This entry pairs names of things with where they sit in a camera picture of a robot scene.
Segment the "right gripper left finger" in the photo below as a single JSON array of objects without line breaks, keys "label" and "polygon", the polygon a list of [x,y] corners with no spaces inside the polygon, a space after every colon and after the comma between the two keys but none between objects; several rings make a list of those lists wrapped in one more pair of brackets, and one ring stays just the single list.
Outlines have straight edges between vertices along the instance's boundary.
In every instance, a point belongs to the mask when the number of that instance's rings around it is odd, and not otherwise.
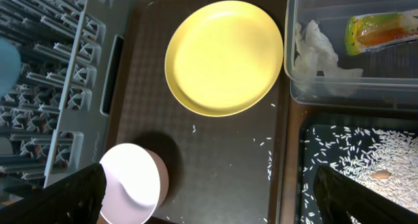
[{"label": "right gripper left finger", "polygon": [[105,171],[94,163],[2,208],[1,224],[96,223],[105,190]]}]

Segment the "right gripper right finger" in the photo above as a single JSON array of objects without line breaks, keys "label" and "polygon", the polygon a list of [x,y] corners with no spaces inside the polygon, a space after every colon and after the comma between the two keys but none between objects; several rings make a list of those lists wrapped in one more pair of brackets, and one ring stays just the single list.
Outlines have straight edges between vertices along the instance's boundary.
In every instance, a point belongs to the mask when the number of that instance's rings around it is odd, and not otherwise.
[{"label": "right gripper right finger", "polygon": [[324,224],[417,224],[417,214],[321,165],[313,183]]}]

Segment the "white tissue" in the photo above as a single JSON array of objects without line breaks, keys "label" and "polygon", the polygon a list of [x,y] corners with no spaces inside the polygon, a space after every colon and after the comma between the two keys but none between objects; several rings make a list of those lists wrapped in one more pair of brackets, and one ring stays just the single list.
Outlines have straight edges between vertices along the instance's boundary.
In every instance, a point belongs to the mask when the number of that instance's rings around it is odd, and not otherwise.
[{"label": "white tissue", "polygon": [[317,76],[321,71],[327,78],[360,78],[362,69],[342,69],[338,66],[338,55],[329,39],[320,31],[318,24],[311,20],[302,37],[302,26],[297,23],[295,44],[298,56],[294,60],[292,72],[299,80]]}]

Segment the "light blue bowl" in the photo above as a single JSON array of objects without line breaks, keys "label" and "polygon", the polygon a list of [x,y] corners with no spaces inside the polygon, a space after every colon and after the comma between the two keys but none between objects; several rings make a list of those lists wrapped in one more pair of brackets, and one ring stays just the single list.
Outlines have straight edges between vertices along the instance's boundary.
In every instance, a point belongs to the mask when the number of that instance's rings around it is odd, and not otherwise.
[{"label": "light blue bowl", "polygon": [[19,79],[22,64],[17,48],[5,39],[1,39],[1,97],[8,94]]}]

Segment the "green orange snack wrapper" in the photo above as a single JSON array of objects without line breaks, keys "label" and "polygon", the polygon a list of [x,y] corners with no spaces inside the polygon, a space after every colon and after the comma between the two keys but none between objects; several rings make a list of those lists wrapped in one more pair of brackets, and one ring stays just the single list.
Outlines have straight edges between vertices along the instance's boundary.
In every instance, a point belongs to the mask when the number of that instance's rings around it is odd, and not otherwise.
[{"label": "green orange snack wrapper", "polygon": [[347,22],[345,45],[355,56],[417,39],[417,10],[352,16]]}]

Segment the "yellow round plate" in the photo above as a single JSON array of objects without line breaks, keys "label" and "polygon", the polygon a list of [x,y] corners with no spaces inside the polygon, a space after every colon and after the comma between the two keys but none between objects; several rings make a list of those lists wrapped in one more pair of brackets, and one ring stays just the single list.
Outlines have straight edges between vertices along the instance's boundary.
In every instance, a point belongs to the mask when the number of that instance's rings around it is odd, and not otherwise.
[{"label": "yellow round plate", "polygon": [[209,117],[231,116],[258,103],[283,64],[280,30],[262,8],[220,1],[188,16],[165,55],[165,78],[175,99]]}]

